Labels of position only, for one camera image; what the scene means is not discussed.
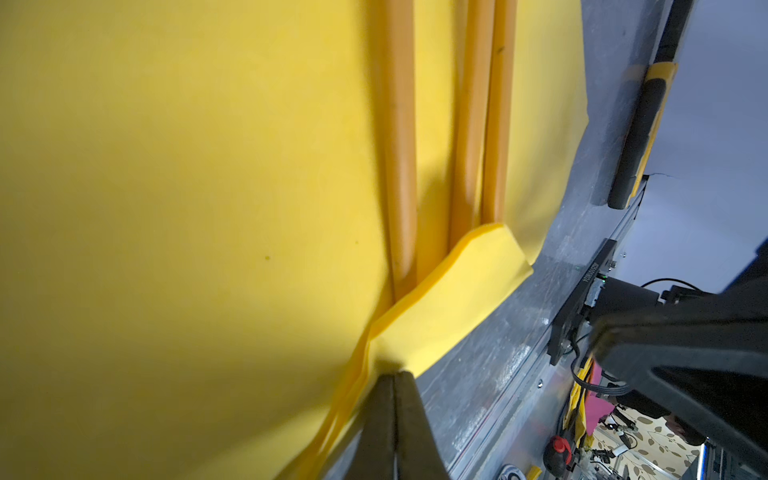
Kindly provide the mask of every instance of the black and yellow knife handle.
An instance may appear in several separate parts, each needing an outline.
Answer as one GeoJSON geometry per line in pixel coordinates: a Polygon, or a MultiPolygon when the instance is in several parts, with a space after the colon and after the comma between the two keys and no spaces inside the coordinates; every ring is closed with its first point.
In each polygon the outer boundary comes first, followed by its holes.
{"type": "Polygon", "coordinates": [[[608,206],[611,208],[623,210],[637,195],[676,72],[677,64],[671,61],[660,61],[648,68],[619,158],[614,184],[608,194],[608,206]]]}

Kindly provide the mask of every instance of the yellow and black tool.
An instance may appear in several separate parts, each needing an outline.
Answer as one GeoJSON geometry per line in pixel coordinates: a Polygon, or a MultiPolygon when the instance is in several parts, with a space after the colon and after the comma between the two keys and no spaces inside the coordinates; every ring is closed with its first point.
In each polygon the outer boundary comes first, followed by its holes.
{"type": "Polygon", "coordinates": [[[611,208],[623,210],[629,206],[630,199],[637,195],[664,114],[664,104],[677,73],[675,56],[694,2],[674,0],[672,3],[656,58],[645,75],[640,100],[624,140],[614,183],[608,194],[608,206],[611,208]]]}

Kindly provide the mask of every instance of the red and black object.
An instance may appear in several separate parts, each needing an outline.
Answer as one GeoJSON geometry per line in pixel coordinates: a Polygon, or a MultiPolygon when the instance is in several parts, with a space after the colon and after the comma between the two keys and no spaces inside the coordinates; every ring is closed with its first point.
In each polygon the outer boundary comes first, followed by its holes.
{"type": "Polygon", "coordinates": [[[568,440],[554,436],[544,449],[544,467],[555,477],[563,478],[573,455],[568,440]]]}

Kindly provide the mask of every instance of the wooden rod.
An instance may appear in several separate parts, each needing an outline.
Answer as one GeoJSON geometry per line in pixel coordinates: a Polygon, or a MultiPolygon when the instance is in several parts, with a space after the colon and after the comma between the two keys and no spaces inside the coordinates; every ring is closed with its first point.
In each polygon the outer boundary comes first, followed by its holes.
{"type": "Polygon", "coordinates": [[[517,0],[496,0],[481,223],[504,221],[517,7],[517,0]]]}
{"type": "Polygon", "coordinates": [[[416,286],[416,133],[413,0],[382,5],[384,161],[395,301],[416,286]]]}
{"type": "Polygon", "coordinates": [[[479,221],[478,183],[488,84],[491,73],[494,0],[470,0],[461,95],[458,99],[450,247],[479,221]]]}

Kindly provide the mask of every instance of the yellow felt sheet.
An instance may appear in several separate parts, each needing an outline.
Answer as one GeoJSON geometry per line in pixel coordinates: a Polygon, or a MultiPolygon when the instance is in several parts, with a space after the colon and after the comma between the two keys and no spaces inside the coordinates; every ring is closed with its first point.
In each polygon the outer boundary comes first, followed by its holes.
{"type": "MultiPolygon", "coordinates": [[[[586,125],[580,7],[519,4],[511,234],[473,233],[491,244],[467,283],[414,302],[424,323],[382,332],[374,366],[437,361],[558,211],[586,125]]],[[[272,478],[309,444],[391,306],[366,5],[2,3],[4,474],[272,478]]],[[[448,253],[459,10],[415,2],[420,280],[448,253]]]]}

